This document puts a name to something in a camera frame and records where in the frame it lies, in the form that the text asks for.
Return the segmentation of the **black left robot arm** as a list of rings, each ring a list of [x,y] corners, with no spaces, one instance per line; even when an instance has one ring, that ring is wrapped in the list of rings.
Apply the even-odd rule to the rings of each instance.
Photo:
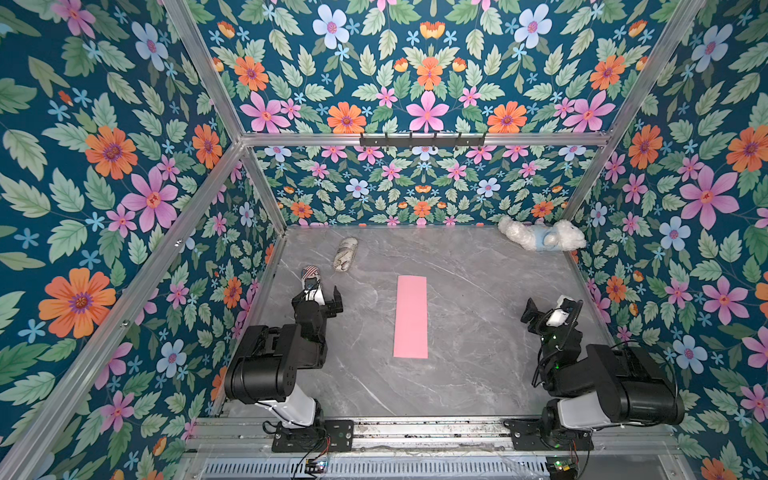
[[[322,289],[305,289],[291,300],[294,321],[280,327],[250,326],[228,367],[226,398],[256,405],[288,429],[306,429],[320,422],[319,402],[298,386],[298,372],[319,370],[326,361],[328,320],[343,312],[338,289],[321,299]]]

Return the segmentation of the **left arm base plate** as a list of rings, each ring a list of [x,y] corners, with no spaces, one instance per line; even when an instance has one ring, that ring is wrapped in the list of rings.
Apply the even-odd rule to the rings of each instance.
[[[311,427],[276,427],[271,451],[273,453],[306,453],[314,451],[350,452],[355,423],[352,420],[325,420]]]

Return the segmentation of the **pink rectangular paper sheet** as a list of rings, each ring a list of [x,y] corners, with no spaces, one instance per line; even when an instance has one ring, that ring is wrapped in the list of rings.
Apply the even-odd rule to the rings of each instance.
[[[398,277],[393,356],[406,359],[429,356],[426,277]]]

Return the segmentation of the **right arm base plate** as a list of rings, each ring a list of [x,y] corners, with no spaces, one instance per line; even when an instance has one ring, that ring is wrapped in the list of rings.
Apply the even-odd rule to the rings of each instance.
[[[502,424],[509,430],[517,451],[580,452],[594,449],[589,431],[554,428],[541,419],[505,419]]]

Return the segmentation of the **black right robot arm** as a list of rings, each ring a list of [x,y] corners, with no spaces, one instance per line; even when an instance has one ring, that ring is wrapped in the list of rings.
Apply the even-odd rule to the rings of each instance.
[[[582,344],[581,300],[562,296],[541,310],[529,298],[520,321],[538,336],[531,384],[553,398],[542,411],[544,434],[615,426],[678,425],[684,419],[679,387],[638,346]]]

